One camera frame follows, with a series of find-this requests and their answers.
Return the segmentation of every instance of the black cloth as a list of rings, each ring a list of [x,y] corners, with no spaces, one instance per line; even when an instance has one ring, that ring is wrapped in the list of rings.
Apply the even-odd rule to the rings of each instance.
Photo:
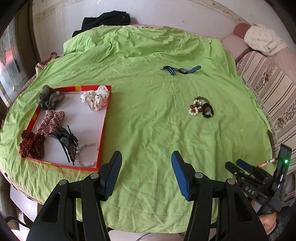
[[[120,11],[105,12],[97,18],[84,18],[81,30],[74,31],[72,37],[86,30],[90,30],[101,25],[129,25],[131,18],[128,13]]]

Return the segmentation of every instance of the green bed sheet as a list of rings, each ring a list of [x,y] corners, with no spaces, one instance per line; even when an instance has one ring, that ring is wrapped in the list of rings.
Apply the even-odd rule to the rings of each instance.
[[[196,171],[220,181],[232,177],[224,168],[227,161],[241,158],[256,165],[271,158],[268,122],[219,40],[174,28],[102,26],[68,40],[64,53],[19,95],[1,131],[0,165],[41,203],[59,180],[73,182],[89,175],[19,155],[21,133],[45,84],[112,85],[102,162],[119,150],[123,164],[113,195],[101,205],[106,224],[113,229],[186,230],[192,202],[178,188],[170,162],[174,150]],[[164,65],[202,69],[172,76],[160,70]],[[210,101],[213,118],[188,114],[199,95]],[[79,200],[77,216],[81,220]],[[214,203],[212,221],[216,217]]]

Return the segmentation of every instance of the striped upholstery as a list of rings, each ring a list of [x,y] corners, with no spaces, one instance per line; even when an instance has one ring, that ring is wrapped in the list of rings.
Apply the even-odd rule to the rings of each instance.
[[[256,51],[237,63],[237,72],[255,93],[270,124],[273,155],[281,143],[292,148],[290,173],[296,169],[296,85],[272,59]]]

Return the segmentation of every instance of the white beaded bracelet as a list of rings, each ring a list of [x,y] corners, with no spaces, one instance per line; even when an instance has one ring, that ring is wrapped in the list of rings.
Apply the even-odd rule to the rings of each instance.
[[[76,160],[75,160],[75,162],[77,162],[77,165],[80,166],[80,167],[88,168],[88,167],[93,167],[93,166],[96,165],[96,161],[95,161],[94,163],[91,163],[91,164],[86,165],[86,166],[81,165],[81,163],[80,163],[80,160],[79,160],[79,153],[81,152],[81,150],[82,150],[83,148],[88,147],[88,146],[95,146],[95,147],[97,148],[97,150],[99,150],[99,149],[98,149],[98,145],[97,145],[96,143],[84,144],[83,146],[78,147],[78,148],[77,148],[77,155],[76,155]]]

